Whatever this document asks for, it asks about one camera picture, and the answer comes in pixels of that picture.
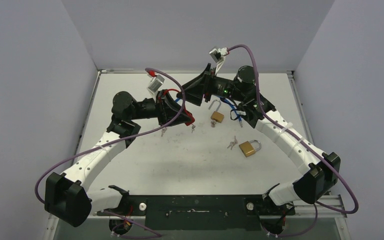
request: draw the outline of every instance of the small key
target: small key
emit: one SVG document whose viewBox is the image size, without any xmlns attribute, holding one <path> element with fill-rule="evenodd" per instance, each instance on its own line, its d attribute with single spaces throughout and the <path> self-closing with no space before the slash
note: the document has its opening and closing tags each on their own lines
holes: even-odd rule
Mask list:
<svg viewBox="0 0 384 240">
<path fill-rule="evenodd" d="M 236 140 L 236 136 L 234 136 L 234 141 L 231 141 L 231 142 L 230 142 L 230 145 L 229 145 L 227 148 L 230 147 L 230 150 L 232 150 L 233 147 L 234 147 L 236 144 L 238 144 L 238 140 Z"/>
<path fill-rule="evenodd" d="M 161 129 L 161 137 L 164 135 L 164 133 L 167 131 L 167 127 L 163 127 Z"/>
</svg>

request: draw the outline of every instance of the brass padlock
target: brass padlock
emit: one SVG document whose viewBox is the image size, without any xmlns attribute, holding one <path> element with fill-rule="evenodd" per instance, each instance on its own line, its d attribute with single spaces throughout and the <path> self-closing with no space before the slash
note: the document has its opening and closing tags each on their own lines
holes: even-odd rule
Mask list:
<svg viewBox="0 0 384 240">
<path fill-rule="evenodd" d="M 251 145 L 252 143 L 258 143 L 258 147 L 254 149 L 254 147 Z M 257 140 L 246 141 L 244 143 L 241 143 L 239 145 L 239 148 L 242 151 L 243 155 L 245 155 L 245 157 L 249 157 L 261 149 L 261 142 Z"/>
<path fill-rule="evenodd" d="M 223 119 L 225 118 L 225 116 L 223 114 L 221 114 L 219 111 L 219 108 L 220 106 L 222 105 L 222 102 L 220 100 L 214 100 L 212 101 L 211 105 L 209 106 L 208 109 L 211 109 L 211 107 L 213 106 L 214 102 L 218 102 L 218 107 L 215 109 L 215 111 L 212 113 L 211 115 L 211 120 L 214 120 L 216 121 L 217 123 L 221 123 L 223 121 Z"/>
</svg>

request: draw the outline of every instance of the red cable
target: red cable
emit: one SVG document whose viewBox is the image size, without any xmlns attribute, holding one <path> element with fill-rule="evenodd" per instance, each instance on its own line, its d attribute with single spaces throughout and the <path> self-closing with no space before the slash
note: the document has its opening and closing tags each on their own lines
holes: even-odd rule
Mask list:
<svg viewBox="0 0 384 240">
<path fill-rule="evenodd" d="M 166 90 L 162 93 L 162 95 L 165 96 L 165 95 L 166 95 L 168 92 L 170 92 L 170 91 L 175 91 L 175 92 L 180 93 L 180 91 L 177 90 L 177 89 L 169 88 L 169 89 L 166 89 Z"/>
<path fill-rule="evenodd" d="M 132 212 L 133 212 L 133 205 L 130 205 L 130 210 L 125 217 L 127 218 L 128 216 L 130 216 L 132 214 Z M 126 223 L 127 223 L 127 220 L 124 220 L 123 226 L 125 226 Z"/>
<path fill-rule="evenodd" d="M 175 91 L 175 92 L 180 93 L 180 91 L 177 90 L 177 89 L 175 89 L 175 88 L 169 88 L 169 89 L 166 89 L 166 90 L 162 93 L 162 95 L 165 96 L 165 95 L 166 95 L 168 92 L 170 92 L 170 91 Z M 186 126 L 189 126 L 189 125 L 193 124 L 193 123 L 195 122 L 195 118 L 194 118 L 194 116 L 192 116 L 192 113 L 188 112 L 188 111 L 186 110 L 186 107 L 184 108 L 184 112 L 186 113 L 186 115 L 187 115 L 188 117 L 190 117 L 190 118 L 192 119 L 190 122 L 185 123 L 185 125 L 186 125 Z"/>
</svg>

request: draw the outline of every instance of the white wall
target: white wall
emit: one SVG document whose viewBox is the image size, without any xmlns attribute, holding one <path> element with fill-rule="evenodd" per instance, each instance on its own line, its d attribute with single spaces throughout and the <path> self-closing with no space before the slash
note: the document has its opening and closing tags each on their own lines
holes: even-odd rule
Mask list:
<svg viewBox="0 0 384 240">
<path fill-rule="evenodd" d="M 359 199 L 351 236 L 384 239 L 384 1 L 336 0 L 295 77 L 315 143 L 341 156 Z"/>
<path fill-rule="evenodd" d="M 62 0 L 99 69 L 203 70 L 247 44 L 260 71 L 294 70 L 334 0 Z M 245 51 L 222 71 L 250 63 Z"/>
<path fill-rule="evenodd" d="M 0 240 L 43 237 L 34 185 L 74 153 L 96 75 L 60 0 L 0 1 Z"/>
</svg>

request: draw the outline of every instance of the white robot arm segment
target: white robot arm segment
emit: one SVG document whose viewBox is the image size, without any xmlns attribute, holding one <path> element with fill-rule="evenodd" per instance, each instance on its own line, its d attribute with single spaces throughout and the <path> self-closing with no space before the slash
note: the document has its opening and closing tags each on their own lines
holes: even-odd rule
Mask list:
<svg viewBox="0 0 384 240">
<path fill-rule="evenodd" d="M 117 140 L 120 135 L 110 132 L 104 132 L 100 140 L 97 142 L 97 146 L 101 146 L 108 142 Z M 80 181 L 80 186 L 87 192 L 92 182 L 98 176 L 98 174 L 111 162 L 111 160 L 126 149 L 126 142 L 119 141 L 102 149 L 93 151 L 86 154 L 78 162 L 71 167 L 64 170 L 63 174 L 65 178 L 71 180 L 73 183 Z"/>
</svg>

